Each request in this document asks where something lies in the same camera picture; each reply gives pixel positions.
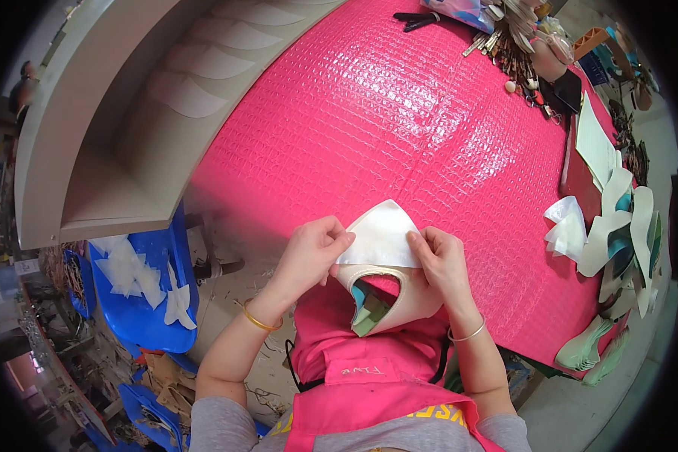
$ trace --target hand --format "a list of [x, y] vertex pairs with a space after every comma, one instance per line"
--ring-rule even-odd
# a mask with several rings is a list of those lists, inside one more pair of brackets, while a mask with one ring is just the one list
[[271, 279], [272, 292], [293, 303], [316, 283], [325, 285], [330, 274], [337, 274], [334, 262], [355, 238], [334, 216], [294, 229]]
[[440, 293], [447, 307], [473, 304], [461, 240], [428, 226], [421, 230], [421, 236], [407, 232], [407, 241], [425, 269], [427, 282]]

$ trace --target pink apron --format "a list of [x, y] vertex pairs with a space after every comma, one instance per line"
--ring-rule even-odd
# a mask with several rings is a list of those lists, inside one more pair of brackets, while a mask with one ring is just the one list
[[350, 329], [351, 295], [329, 280], [327, 287], [316, 286], [302, 296], [294, 312], [296, 347], [290, 360], [301, 382], [313, 383], [301, 384], [311, 390], [294, 396], [284, 450], [310, 452], [318, 435], [370, 428], [452, 403], [485, 450], [502, 451], [477, 432], [475, 403], [442, 387], [446, 314], [359, 338]]

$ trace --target woman's left hand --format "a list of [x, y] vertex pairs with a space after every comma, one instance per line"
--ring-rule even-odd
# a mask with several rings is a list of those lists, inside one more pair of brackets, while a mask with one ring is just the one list
[[334, 262], [355, 238], [335, 216], [294, 229], [271, 279], [271, 292], [293, 303], [316, 283], [325, 285], [329, 275], [336, 276]]

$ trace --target shirt sleeve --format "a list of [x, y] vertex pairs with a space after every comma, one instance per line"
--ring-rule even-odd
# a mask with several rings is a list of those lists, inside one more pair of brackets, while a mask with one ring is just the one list
[[525, 421], [514, 414], [496, 414], [477, 424], [480, 435], [491, 440], [505, 452], [531, 452], [527, 442]]
[[225, 397], [204, 397], [194, 403], [190, 452], [249, 452], [257, 442], [256, 425], [243, 406]]

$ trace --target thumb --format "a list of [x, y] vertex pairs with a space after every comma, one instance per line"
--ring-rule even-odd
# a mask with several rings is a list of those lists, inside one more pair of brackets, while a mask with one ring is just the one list
[[422, 265], [429, 262], [431, 259], [437, 258], [429, 248], [424, 237], [416, 232], [407, 232], [407, 242], [409, 243], [409, 248], [414, 252], [417, 258], [419, 258], [419, 261], [422, 262]]
[[340, 234], [336, 239], [334, 239], [332, 244], [325, 248], [326, 253], [332, 255], [334, 259], [336, 259], [341, 253], [346, 251], [346, 249], [349, 248], [352, 243], [354, 243], [354, 239], [356, 239], [356, 234], [353, 232], [345, 232]]

